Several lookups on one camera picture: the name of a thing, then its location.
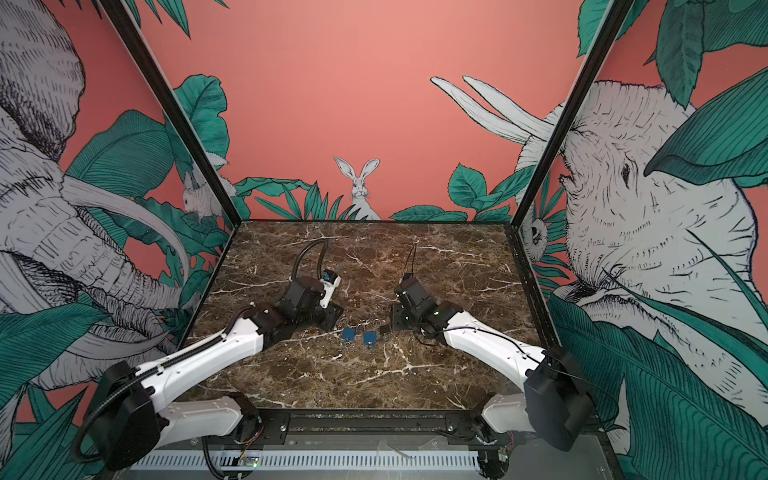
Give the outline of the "right black frame post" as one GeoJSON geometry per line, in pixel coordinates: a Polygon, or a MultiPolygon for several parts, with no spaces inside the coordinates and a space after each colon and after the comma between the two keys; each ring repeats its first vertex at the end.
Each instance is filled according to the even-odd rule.
{"type": "Polygon", "coordinates": [[[565,138],[575,121],[575,117],[583,107],[591,85],[599,74],[632,4],[633,1],[631,0],[615,0],[608,4],[607,12],[601,21],[594,42],[588,51],[586,60],[579,71],[559,120],[555,125],[554,132],[546,144],[546,148],[536,165],[525,195],[511,221],[514,229],[521,227],[536,193],[544,183],[546,174],[559,155],[560,148],[564,146],[565,138]]]}

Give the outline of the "left black frame post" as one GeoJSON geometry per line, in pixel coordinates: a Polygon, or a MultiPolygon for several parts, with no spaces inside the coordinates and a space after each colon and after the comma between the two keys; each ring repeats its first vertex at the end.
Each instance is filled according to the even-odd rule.
{"type": "Polygon", "coordinates": [[[231,201],[230,195],[225,192],[217,172],[208,160],[200,138],[139,31],[130,10],[123,1],[99,1],[99,4],[160,103],[181,143],[201,170],[208,186],[221,204],[224,217],[234,229],[237,229],[242,223],[241,216],[231,201]]]}

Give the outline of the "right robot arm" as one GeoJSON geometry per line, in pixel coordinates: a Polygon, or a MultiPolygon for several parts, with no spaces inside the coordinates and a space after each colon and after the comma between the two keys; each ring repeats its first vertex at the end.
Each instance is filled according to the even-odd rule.
{"type": "Polygon", "coordinates": [[[548,349],[515,340],[452,302],[437,302],[407,272],[394,289],[391,319],[432,340],[481,361],[511,381],[518,394],[494,394],[473,420],[478,440],[508,433],[532,433],[568,452],[595,409],[588,382],[575,358],[560,346],[548,349]]]}

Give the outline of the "left blue padlock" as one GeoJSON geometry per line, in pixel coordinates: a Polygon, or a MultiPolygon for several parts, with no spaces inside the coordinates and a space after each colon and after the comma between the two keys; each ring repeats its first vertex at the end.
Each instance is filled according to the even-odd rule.
{"type": "Polygon", "coordinates": [[[356,330],[354,328],[345,328],[342,331],[341,339],[345,344],[351,344],[355,341],[356,330]]]}

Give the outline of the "black frame post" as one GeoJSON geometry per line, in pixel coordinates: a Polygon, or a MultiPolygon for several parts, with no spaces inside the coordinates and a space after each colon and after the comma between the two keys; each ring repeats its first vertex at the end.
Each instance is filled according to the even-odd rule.
{"type": "Polygon", "coordinates": [[[555,125],[554,132],[546,144],[546,148],[536,165],[525,195],[511,221],[514,229],[521,227],[536,193],[544,183],[546,174],[559,155],[560,148],[564,146],[565,138],[575,121],[575,117],[583,107],[591,85],[599,74],[632,4],[633,1],[631,0],[615,0],[608,4],[607,12],[601,21],[594,42],[588,51],[586,60],[579,71],[559,120],[555,125]]]}
{"type": "Polygon", "coordinates": [[[217,172],[208,160],[200,138],[139,31],[130,10],[123,1],[99,1],[99,4],[160,103],[181,143],[201,170],[208,186],[221,204],[224,217],[234,229],[237,229],[242,223],[241,216],[231,201],[230,195],[225,192],[217,172]]]}

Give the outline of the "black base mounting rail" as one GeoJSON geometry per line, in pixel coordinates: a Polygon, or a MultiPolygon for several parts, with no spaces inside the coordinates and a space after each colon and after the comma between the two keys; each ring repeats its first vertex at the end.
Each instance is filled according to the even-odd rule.
{"type": "Polygon", "coordinates": [[[390,441],[396,446],[483,450],[507,446],[520,435],[518,430],[493,429],[476,410],[262,409],[259,414],[261,433],[248,444],[256,449],[390,441]]]}

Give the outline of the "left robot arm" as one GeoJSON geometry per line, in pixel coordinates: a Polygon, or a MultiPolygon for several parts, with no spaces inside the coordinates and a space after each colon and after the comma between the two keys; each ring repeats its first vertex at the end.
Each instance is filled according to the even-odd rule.
{"type": "Polygon", "coordinates": [[[343,312],[332,301],[340,283],[330,270],[317,278],[294,278],[276,303],[242,309],[226,328],[190,347],[137,367],[124,361],[113,365],[74,436],[73,460],[101,461],[117,471],[183,440],[231,434],[243,443],[256,439],[262,420],[245,394],[193,402],[182,402],[180,396],[230,365],[290,339],[302,326],[332,330],[343,312]]]}

